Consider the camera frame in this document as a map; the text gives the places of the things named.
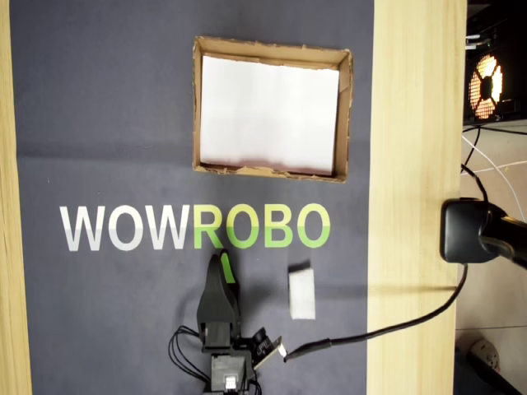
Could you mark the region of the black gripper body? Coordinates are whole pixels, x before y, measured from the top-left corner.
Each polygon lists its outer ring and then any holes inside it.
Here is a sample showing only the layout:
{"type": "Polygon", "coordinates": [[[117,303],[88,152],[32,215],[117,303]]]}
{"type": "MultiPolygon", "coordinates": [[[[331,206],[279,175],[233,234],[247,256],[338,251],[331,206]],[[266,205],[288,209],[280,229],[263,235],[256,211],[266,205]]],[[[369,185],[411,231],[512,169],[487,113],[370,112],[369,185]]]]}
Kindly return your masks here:
{"type": "Polygon", "coordinates": [[[202,342],[201,352],[215,356],[243,356],[252,358],[253,342],[241,334],[241,322],[209,322],[198,325],[202,342]]]}

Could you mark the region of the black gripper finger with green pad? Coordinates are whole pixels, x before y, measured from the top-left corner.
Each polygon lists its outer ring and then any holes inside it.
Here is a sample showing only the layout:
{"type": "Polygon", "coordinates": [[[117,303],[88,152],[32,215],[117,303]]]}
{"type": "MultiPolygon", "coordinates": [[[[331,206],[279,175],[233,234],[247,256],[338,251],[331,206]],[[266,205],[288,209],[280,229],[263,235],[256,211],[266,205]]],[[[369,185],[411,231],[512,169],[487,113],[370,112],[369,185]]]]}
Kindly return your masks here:
{"type": "Polygon", "coordinates": [[[226,284],[234,297],[233,306],[236,312],[236,322],[238,325],[240,325],[240,303],[239,303],[240,286],[236,279],[234,268],[231,265],[230,255],[226,249],[223,249],[220,252],[220,260],[222,263],[222,269],[223,269],[224,277],[226,279],[226,284]]]}

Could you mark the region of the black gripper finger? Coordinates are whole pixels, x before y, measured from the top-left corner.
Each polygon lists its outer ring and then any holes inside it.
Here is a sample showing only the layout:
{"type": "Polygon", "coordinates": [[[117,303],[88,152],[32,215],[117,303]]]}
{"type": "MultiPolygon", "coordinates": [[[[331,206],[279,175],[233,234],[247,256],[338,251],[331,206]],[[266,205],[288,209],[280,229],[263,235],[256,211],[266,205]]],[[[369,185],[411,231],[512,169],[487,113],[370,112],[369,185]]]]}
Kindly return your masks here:
{"type": "Polygon", "coordinates": [[[198,310],[197,323],[231,323],[231,301],[221,260],[214,254],[208,264],[207,275],[198,310]]]}

